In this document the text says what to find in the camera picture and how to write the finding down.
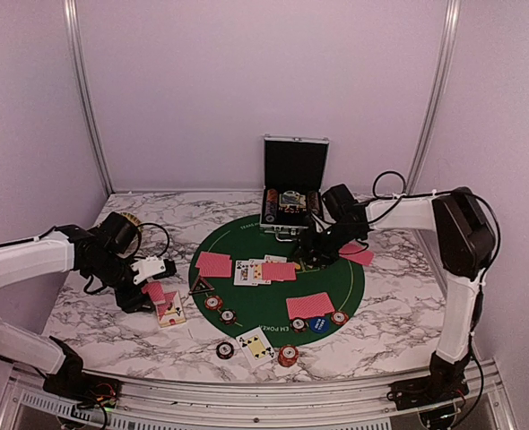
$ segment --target pink wall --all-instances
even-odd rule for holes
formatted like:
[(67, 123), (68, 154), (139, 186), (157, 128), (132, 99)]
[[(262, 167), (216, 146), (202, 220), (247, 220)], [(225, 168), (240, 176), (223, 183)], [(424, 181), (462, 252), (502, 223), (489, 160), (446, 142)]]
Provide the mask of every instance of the pink wall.
[(419, 189), (469, 185), (499, 215), (478, 345), (529, 428), (529, 0), (465, 0)]
[[(89, 226), (105, 201), (58, 1), (0, 2), (0, 241)], [(0, 316), (41, 331), (63, 276), (0, 290)], [(0, 396), (10, 366), (0, 362)]]
[(447, 2), (78, 4), (117, 190), (256, 189), (264, 133), (331, 138), (326, 185), (408, 173)]

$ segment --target black cable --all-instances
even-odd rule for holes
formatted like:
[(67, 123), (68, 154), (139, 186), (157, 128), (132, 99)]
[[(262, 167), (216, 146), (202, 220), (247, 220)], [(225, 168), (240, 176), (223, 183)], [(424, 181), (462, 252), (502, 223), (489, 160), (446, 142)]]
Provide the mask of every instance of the black cable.
[(103, 291), (105, 288), (107, 288), (107, 285), (103, 285), (99, 288), (95, 288), (94, 290), (90, 291), (89, 287), (93, 283), (93, 280), (95, 280), (95, 277), (93, 275), (89, 275), (89, 280), (85, 284), (85, 287), (83, 287), (83, 292), (85, 294), (89, 294), (90, 296), (94, 296), (96, 294), (99, 294), (101, 291)]
[(378, 185), (378, 181), (380, 179), (382, 179), (386, 175), (398, 176), (400, 178), (400, 180), (402, 181), (402, 194), (406, 193), (406, 186), (407, 186), (406, 185), (406, 179), (404, 178), (402, 173), (396, 172), (395, 170), (386, 170), (386, 171), (382, 172), (380, 175), (376, 176), (376, 179), (372, 183), (372, 195), (374, 195), (375, 199), (379, 199), (379, 200), (392, 199), (392, 197), (386, 197), (386, 196), (378, 195), (377, 192), (376, 192), (376, 187)]
[(28, 237), (26, 239), (18, 239), (18, 240), (13, 240), (11, 242), (4, 242), (2, 244), (0, 244), (0, 248), (5, 248), (6, 246), (14, 246), (14, 245), (21, 245), (21, 244), (28, 244), (29, 242), (35, 242), (36, 239), (43, 239), (45, 236), (49, 235), (50, 233), (52, 233), (54, 230), (56, 229), (56, 226), (53, 226), (52, 228), (50, 228), (48, 231), (44, 232), (44, 233), (41, 233), (39, 236), (35, 236), (35, 237)]
[(379, 216), (375, 217), (374, 219), (370, 219), (367, 222), (367, 224), (370, 225), (370, 224), (374, 224), (375, 222), (379, 222), (382, 218), (384, 218), (391, 211), (393, 211), (396, 208), (396, 206), (398, 206), (400, 204), (400, 202), (402, 201), (403, 198), (404, 198), (403, 195), (398, 197), (398, 200), (396, 200), (396, 202), (392, 206), (390, 206), (386, 211), (384, 211), (383, 213), (381, 213)]
[[(144, 223), (139, 224), (137, 227), (140, 228), (140, 227), (146, 227), (146, 226), (156, 227), (156, 228), (160, 229), (163, 233), (165, 233), (165, 237), (167, 238), (167, 243), (165, 244), (165, 247), (163, 248), (163, 250), (158, 255), (156, 255), (157, 257), (162, 257), (169, 250), (169, 245), (170, 245), (170, 242), (171, 242), (171, 236), (170, 236), (168, 230), (166, 228), (164, 228), (161, 224), (157, 224), (156, 222), (144, 222)], [(134, 257), (135, 258), (144, 258), (144, 257), (141, 257), (141, 256), (136, 256), (136, 253), (135, 253)]]
[[(99, 403), (99, 402), (97, 401), (97, 399), (91, 398), (91, 397), (89, 397), (89, 396), (78, 396), (78, 397), (83, 397), (84, 399), (90, 400), (90, 401), (91, 401), (91, 406), (92, 406), (92, 407), (95, 406), (95, 405), (97, 405), (97, 406), (100, 407), (101, 411), (103, 412), (103, 426), (101, 426), (100, 430), (106, 430), (106, 428), (107, 428), (107, 424), (108, 424), (108, 415), (107, 415), (107, 411), (105, 410), (105, 407), (104, 407), (101, 403)], [(83, 404), (83, 403), (79, 403), (79, 404), (77, 405), (77, 408), (78, 408), (78, 409), (81, 409), (81, 410), (83, 410), (83, 409), (88, 409), (89, 407), (90, 407), (90, 406), (86, 406), (86, 405)]]
[(465, 415), (457, 422), (455, 423), (451, 428), (456, 428), (460, 426), (465, 419), (467, 419), (470, 414), (472, 414), (473, 410), (478, 406), (478, 403), (480, 403), (481, 395), (483, 394), (483, 387), (484, 387), (484, 375), (483, 375), (483, 369), (481, 368), (480, 361), (476, 357), (475, 352), (473, 352), (472, 343), (470, 342), (470, 354), (472, 356), (473, 361), (478, 366), (478, 370), (480, 371), (480, 392), (478, 393), (478, 397), (476, 397), (476, 401), (473, 403), (473, 405), (468, 409), (468, 411), (465, 413)]

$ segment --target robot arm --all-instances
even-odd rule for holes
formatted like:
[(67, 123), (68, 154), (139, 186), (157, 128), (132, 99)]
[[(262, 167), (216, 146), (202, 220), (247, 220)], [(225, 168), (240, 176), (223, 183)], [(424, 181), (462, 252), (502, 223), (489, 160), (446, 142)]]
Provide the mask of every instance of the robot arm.
[[(100, 226), (88, 231), (62, 226), (42, 236), (1, 244), (0, 288), (46, 273), (73, 270), (112, 287), (123, 311), (150, 311), (152, 303), (141, 287), (150, 277), (174, 275), (175, 263), (160, 257), (121, 257), (135, 236), (141, 238), (137, 227), (112, 212)], [(91, 388), (103, 382), (84, 374), (81, 358), (61, 340), (13, 327), (1, 319), (0, 356), (47, 373), (44, 389), (58, 395), (83, 400)]]
[(495, 246), (493, 231), (472, 192), (458, 188), (438, 195), (357, 202), (345, 185), (337, 185), (323, 200), (336, 222), (304, 230), (295, 255), (311, 265), (335, 262), (343, 245), (356, 238), (366, 240), (370, 230), (437, 233), (447, 271), (447, 304), (430, 376), (392, 384), (389, 399), (400, 410), (449, 400), (458, 390), (467, 393), (462, 380), (471, 357), (470, 333), (480, 317), (481, 280)]

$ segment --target playing card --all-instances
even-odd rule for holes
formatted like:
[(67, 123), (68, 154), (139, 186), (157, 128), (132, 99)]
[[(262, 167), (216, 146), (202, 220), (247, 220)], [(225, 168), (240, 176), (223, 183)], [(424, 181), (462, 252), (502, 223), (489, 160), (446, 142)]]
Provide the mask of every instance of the playing card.
[(148, 294), (154, 305), (163, 305), (165, 303), (165, 295), (163, 294), (163, 286), (160, 282), (149, 282), (145, 284), (141, 291)]
[(264, 262), (286, 262), (286, 257), (280, 255), (265, 255)]
[(325, 316), (334, 312), (333, 302), (327, 293), (317, 293), (306, 297), (290, 297), (286, 299), (289, 319), (302, 318), (307, 320), (315, 316)]
[(168, 301), (166, 305), (169, 305), (170, 301), (170, 307), (166, 308), (165, 306), (157, 306), (159, 326), (168, 327), (171, 325), (184, 323), (186, 321), (185, 309), (181, 303), (181, 297), (178, 291), (170, 291), (169, 293), (165, 293), (165, 297)]
[(248, 260), (236, 260), (235, 261), (235, 280), (234, 285), (257, 285), (253, 282), (252, 278), (249, 278), (249, 263)]
[(207, 253), (206, 251), (202, 251), (201, 254), (199, 255), (199, 258), (196, 261), (195, 267), (197, 269), (201, 269), (203, 266), (206, 266), (206, 265), (210, 266), (212, 264), (226, 263), (228, 260), (230, 260), (230, 255)]
[(170, 299), (171, 306), (169, 307), (169, 309), (167, 309), (166, 314), (177, 314), (177, 316), (181, 316), (185, 312), (185, 309), (183, 308), (183, 305), (181, 303), (181, 296), (179, 295), (178, 291), (172, 291), (171, 293), (167, 293), (165, 294), (165, 297), (168, 297), (169, 295), (172, 295)]
[(271, 285), (270, 280), (263, 280), (263, 263), (265, 260), (252, 259), (248, 261), (249, 277), (253, 282), (263, 285)]
[(249, 330), (236, 338), (251, 367), (257, 367), (274, 360), (276, 352), (260, 327)]
[(340, 248), (339, 255), (346, 260), (361, 264), (362, 266), (370, 266), (374, 253), (368, 249), (363, 249), (357, 244), (346, 244)]
[(293, 262), (264, 262), (263, 280), (297, 280)]
[(204, 263), (199, 269), (199, 276), (203, 278), (230, 278), (232, 261), (222, 260), (213, 263)]

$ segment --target white marble pattern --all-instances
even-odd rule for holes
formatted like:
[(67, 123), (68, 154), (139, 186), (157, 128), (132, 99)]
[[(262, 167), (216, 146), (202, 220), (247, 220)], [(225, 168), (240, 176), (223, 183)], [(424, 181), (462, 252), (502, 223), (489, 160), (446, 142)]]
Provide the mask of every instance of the white marble pattern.
[[(359, 310), (337, 333), (299, 347), (293, 367), (272, 362), (251, 369), (240, 353), (230, 360), (217, 358), (215, 347), (230, 338), (208, 323), (188, 296), (189, 262), (209, 233), (258, 213), (259, 203), (260, 194), (249, 192), (112, 195), (100, 220), (110, 211), (129, 211), (142, 222), (169, 226), (178, 275), (163, 284), (179, 290), (187, 322), (162, 329), (152, 314), (124, 314), (109, 288), (86, 296), (85, 279), (71, 273), (44, 333), (66, 341), (88, 369), (174, 381), (325, 381), (428, 365), (441, 331), (444, 298), (408, 231), (370, 233), (376, 257), (365, 268)], [(161, 250), (164, 235), (147, 229), (143, 239), (144, 254), (153, 254)]]

